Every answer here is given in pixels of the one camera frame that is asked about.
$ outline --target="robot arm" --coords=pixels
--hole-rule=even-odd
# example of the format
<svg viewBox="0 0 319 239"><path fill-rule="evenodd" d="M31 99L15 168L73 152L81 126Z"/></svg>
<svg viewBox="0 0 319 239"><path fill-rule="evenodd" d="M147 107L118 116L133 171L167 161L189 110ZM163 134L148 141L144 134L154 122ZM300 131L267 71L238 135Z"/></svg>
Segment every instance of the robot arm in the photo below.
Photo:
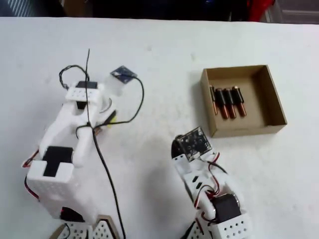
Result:
<svg viewBox="0 0 319 239"><path fill-rule="evenodd" d="M216 167L216 154L200 127L176 137L172 161L196 208L184 239L243 239L252 232L244 200L233 179Z"/></svg>

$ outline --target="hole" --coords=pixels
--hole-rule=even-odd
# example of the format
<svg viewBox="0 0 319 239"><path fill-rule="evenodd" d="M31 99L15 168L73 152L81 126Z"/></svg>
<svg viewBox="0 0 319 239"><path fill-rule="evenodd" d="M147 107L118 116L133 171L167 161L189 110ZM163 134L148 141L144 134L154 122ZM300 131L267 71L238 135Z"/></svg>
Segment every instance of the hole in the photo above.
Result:
<svg viewBox="0 0 319 239"><path fill-rule="evenodd" d="M193 178L193 183L196 182L197 179L198 179L198 176L195 176L195 177Z"/></svg>
<svg viewBox="0 0 319 239"><path fill-rule="evenodd" d="M201 185L202 185L202 182L198 183L196 186L196 189L199 189Z"/></svg>

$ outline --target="blue circuit board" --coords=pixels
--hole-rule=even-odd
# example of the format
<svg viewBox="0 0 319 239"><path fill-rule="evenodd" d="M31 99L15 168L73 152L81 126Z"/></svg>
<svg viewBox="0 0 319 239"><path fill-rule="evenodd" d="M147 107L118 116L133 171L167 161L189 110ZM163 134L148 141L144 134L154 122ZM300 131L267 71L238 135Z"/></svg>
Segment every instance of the blue circuit board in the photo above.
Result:
<svg viewBox="0 0 319 239"><path fill-rule="evenodd" d="M128 83L133 79L130 76L137 77L137 74L135 74L133 71L129 70L125 66L120 66L118 69L112 71L111 75L124 84Z"/></svg>

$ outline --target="brown cardboard box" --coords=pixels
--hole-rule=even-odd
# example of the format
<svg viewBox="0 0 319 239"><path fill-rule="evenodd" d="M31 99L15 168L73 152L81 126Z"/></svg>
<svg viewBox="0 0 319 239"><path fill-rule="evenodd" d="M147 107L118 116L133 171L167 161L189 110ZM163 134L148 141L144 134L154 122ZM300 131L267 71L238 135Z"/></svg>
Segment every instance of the brown cardboard box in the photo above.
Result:
<svg viewBox="0 0 319 239"><path fill-rule="evenodd" d="M223 119L219 109L218 115L215 115L210 85L215 89L238 86L245 101L247 116L240 117L237 107L236 119ZM201 87L212 137L276 133L287 124L266 65L204 69Z"/></svg>

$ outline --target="red object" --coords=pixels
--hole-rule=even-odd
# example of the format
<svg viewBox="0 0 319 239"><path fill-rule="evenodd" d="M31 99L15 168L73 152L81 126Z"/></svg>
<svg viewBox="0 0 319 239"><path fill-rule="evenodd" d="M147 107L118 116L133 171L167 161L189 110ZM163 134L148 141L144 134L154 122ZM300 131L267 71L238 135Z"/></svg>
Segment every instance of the red object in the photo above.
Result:
<svg viewBox="0 0 319 239"><path fill-rule="evenodd" d="M249 21L260 21L264 12L273 5L274 0L254 0L249 11Z"/></svg>

